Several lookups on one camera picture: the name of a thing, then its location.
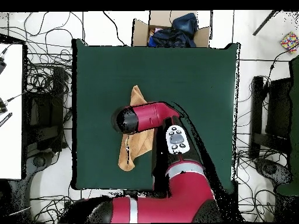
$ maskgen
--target cardboard box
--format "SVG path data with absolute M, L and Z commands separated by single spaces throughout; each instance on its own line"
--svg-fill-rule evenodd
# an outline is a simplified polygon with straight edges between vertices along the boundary
M 133 21 L 132 46 L 148 46 L 149 30 L 157 28 L 169 28 L 174 19 L 184 16 L 188 13 L 194 13 L 196 10 L 151 10 L 149 12 L 149 24 L 145 24 L 137 19 Z M 210 37 L 210 27 L 198 29 L 194 34 L 194 43 L 196 47 L 208 47 Z

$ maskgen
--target green table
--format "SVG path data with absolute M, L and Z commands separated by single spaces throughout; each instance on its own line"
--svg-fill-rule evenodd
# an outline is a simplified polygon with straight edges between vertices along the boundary
M 110 122 L 115 109 L 130 103 L 131 90 L 138 85 L 146 101 L 176 102 L 186 110 L 222 186 L 233 190 L 237 44 L 226 49 L 89 47 L 73 40 L 73 50 L 77 189 L 151 190 L 151 152 L 138 157 L 132 171 L 122 171 L 117 165 L 122 135 Z
M 277 187 L 277 192 L 285 196 L 299 196 L 299 56 L 289 62 L 290 76 L 293 85 L 290 92 L 290 142 L 291 152 L 288 163 L 293 175 L 290 184 L 282 184 Z

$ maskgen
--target towel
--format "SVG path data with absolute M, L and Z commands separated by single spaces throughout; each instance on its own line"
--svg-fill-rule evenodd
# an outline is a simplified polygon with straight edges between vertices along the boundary
M 134 106 L 145 103 L 147 102 L 144 100 L 139 87 L 137 85 L 134 86 L 131 92 L 130 105 Z M 119 167 L 127 172 L 135 168 L 135 164 L 133 163 L 134 159 L 152 150 L 153 138 L 154 129 L 133 135 L 124 134 L 119 154 Z

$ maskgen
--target white table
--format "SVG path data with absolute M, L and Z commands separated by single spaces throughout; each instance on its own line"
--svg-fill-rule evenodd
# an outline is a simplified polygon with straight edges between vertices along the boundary
M 0 53 L 7 46 L 0 44 Z M 4 62 L 6 68 L 0 74 L 0 98 L 5 101 L 22 93 L 22 45 L 10 46 Z M 0 127 L 0 179 L 21 179 L 22 97 L 8 103 L 7 109 L 0 115 L 1 121 L 12 113 L 12 117 Z

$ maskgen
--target red robot arm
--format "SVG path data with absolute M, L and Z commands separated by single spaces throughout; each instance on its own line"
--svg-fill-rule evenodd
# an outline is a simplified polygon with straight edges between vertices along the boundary
M 117 197 L 100 204 L 89 223 L 221 222 L 200 156 L 179 113 L 164 102 L 118 109 L 112 125 L 133 134 L 155 128 L 152 150 L 154 189 L 165 198 Z

